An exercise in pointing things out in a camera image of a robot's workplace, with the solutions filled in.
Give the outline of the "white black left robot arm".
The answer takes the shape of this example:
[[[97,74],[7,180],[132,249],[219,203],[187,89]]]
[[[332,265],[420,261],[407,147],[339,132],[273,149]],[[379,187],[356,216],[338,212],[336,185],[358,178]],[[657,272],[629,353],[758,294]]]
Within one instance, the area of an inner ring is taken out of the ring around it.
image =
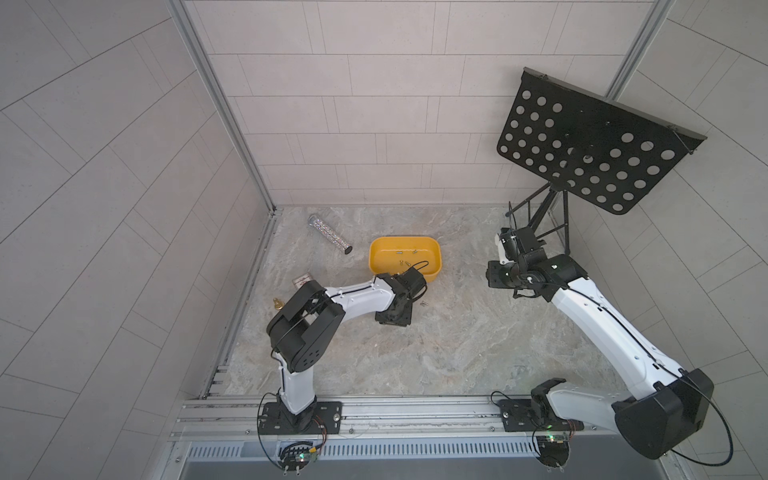
[[[269,322],[270,356],[281,375],[279,402],[293,416],[309,414],[316,403],[313,368],[343,322],[372,314],[381,325],[411,324],[413,304],[427,291],[416,269],[379,274],[350,286],[321,286],[310,280]]]

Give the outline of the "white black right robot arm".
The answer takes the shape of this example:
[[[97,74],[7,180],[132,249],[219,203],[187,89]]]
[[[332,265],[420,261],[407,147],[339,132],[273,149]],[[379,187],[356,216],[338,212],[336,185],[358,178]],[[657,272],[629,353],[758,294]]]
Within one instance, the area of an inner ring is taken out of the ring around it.
[[[551,303],[599,349],[626,386],[623,392],[602,393],[560,378],[547,380],[531,392],[537,420],[578,420],[616,432],[648,459],[661,457],[703,427],[714,384],[702,370],[684,369],[645,338],[570,256],[527,249],[511,233],[496,236],[494,243],[499,257],[488,264],[489,286],[526,290]]]

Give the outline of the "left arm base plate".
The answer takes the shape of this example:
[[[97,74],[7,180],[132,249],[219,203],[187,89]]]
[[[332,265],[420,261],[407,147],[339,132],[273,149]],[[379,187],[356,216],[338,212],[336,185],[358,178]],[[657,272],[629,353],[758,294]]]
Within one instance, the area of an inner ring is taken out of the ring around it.
[[[266,403],[258,416],[261,435],[338,434],[342,402],[314,401],[299,414],[291,413],[280,401]]]

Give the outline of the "yellow plastic storage box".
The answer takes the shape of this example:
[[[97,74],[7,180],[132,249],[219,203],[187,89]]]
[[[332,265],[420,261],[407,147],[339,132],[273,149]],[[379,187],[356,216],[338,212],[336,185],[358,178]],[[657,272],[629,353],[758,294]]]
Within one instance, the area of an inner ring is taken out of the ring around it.
[[[369,249],[369,269],[374,274],[399,274],[415,266],[430,283],[442,270],[439,243],[427,236],[384,236]]]

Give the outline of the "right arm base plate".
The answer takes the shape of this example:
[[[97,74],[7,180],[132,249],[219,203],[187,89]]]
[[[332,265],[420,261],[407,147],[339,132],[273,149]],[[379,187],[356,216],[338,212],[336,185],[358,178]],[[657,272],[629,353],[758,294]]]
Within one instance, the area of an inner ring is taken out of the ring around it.
[[[499,408],[505,432],[564,432],[567,434],[584,430],[584,423],[566,420],[554,414],[538,415],[530,398],[502,398],[495,400]]]

